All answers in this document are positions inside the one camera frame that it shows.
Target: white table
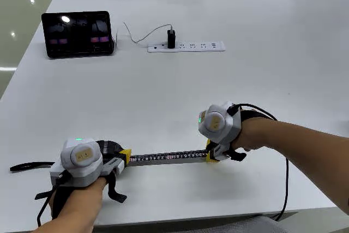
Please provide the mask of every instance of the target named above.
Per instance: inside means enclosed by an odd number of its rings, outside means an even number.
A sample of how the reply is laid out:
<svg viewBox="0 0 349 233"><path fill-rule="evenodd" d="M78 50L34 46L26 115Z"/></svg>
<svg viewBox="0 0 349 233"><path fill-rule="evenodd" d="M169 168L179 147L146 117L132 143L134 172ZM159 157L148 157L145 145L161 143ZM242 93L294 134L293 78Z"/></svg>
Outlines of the white table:
<svg viewBox="0 0 349 233"><path fill-rule="evenodd" d="M9 166L58 158L67 137L110 139L135 154L197 150L198 113L226 100L282 121L349 136L348 0L53 0L48 11L108 10L135 38L172 23L177 40L222 40L226 52L147 53L119 26L112 57L48 60L40 25L0 101L0 231L34 229L48 169ZM105 195L97 225L278 212L285 160L268 149L245 161L127 168L124 204ZM332 207L293 165L288 211ZM43 220L49 219L46 211Z"/></svg>

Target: power adapter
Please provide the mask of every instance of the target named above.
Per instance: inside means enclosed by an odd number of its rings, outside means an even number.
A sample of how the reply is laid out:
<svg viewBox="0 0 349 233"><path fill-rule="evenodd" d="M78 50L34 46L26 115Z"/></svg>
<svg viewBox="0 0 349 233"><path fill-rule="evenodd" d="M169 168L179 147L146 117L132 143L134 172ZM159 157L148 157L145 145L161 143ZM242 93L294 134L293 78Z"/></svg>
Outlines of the power adapter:
<svg viewBox="0 0 349 233"><path fill-rule="evenodd" d="M172 29L167 30L167 48L174 49L176 47L176 33Z"/></svg>

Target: forearm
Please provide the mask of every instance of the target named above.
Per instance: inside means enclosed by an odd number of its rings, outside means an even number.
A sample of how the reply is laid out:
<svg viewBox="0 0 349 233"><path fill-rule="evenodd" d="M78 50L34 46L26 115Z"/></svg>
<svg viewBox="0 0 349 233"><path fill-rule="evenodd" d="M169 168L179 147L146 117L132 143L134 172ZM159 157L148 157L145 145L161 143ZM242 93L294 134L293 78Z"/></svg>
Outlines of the forearm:
<svg viewBox="0 0 349 233"><path fill-rule="evenodd" d="M349 139L293 124L270 121L265 144L305 173L349 214Z"/></svg>
<svg viewBox="0 0 349 233"><path fill-rule="evenodd" d="M106 180L99 178L89 187L73 191L58 217L36 229L35 233L92 232L93 223L101 208L105 184Z"/></svg>

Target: power strip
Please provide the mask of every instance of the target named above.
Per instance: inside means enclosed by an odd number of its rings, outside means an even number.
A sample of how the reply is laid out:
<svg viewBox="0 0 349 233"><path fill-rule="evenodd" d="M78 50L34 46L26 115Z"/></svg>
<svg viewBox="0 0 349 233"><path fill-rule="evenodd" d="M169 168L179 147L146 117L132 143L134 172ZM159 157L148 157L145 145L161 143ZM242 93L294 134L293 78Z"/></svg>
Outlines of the power strip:
<svg viewBox="0 0 349 233"><path fill-rule="evenodd" d="M167 42L148 45L148 52L205 52L205 51L225 51L223 41L210 42L176 42L174 49L167 48Z"/></svg>

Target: white device housing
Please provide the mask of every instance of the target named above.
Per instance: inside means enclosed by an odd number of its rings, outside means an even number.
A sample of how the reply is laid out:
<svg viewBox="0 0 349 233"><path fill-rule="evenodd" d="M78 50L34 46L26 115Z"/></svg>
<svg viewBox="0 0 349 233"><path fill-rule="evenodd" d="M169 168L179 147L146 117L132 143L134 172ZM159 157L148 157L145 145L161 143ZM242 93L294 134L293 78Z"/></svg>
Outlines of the white device housing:
<svg viewBox="0 0 349 233"><path fill-rule="evenodd" d="M199 115L199 132L212 142L219 144L213 149L213 157L216 160L224 160L229 157L224 152L229 150L230 142L241 131L240 109L233 116L227 113L227 109L232 105L230 101L222 106L211 105L208 110L202 111Z"/></svg>
<svg viewBox="0 0 349 233"><path fill-rule="evenodd" d="M93 183L103 169L103 157L97 142L93 139L68 139L60 159L50 169L52 185L65 169L73 179L63 186L86 187Z"/></svg>

